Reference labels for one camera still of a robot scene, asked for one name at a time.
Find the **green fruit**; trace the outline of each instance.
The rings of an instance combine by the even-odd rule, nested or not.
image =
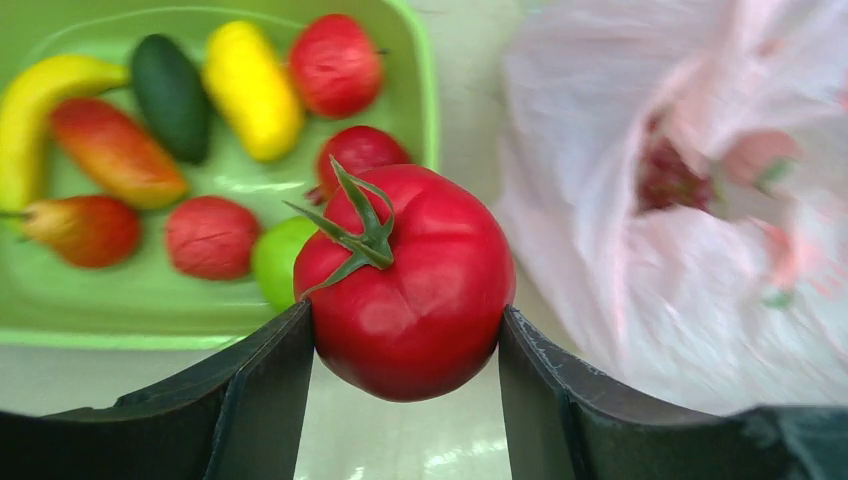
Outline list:
[[[164,35],[149,35],[130,61],[138,108],[162,146],[177,159],[200,164],[209,155],[212,106],[200,73]]]
[[[277,313],[295,304],[294,261],[317,231],[308,218],[293,217],[265,232],[253,247],[253,275]]]

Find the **banana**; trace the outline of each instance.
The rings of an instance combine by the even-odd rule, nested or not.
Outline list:
[[[12,81],[0,100],[0,211],[19,212],[43,198],[50,112],[69,97],[128,82],[127,68],[77,54],[42,60]]]

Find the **bunch of red grapes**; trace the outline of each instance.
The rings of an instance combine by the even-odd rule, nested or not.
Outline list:
[[[656,138],[661,118],[648,122],[647,146],[642,155],[637,186],[639,210],[664,210],[675,205],[710,211],[715,199],[712,178],[700,177],[683,163],[680,154],[667,138]]]

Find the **green apple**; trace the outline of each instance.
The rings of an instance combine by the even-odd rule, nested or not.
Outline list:
[[[253,275],[277,313],[295,304],[294,261],[317,231],[308,218],[292,217],[265,232],[253,247]]]

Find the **translucent bag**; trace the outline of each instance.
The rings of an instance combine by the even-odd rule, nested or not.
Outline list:
[[[715,414],[848,404],[845,39],[836,0],[568,0],[526,20],[494,211],[588,361]],[[803,155],[729,160],[769,130]],[[726,208],[640,211],[648,131]]]

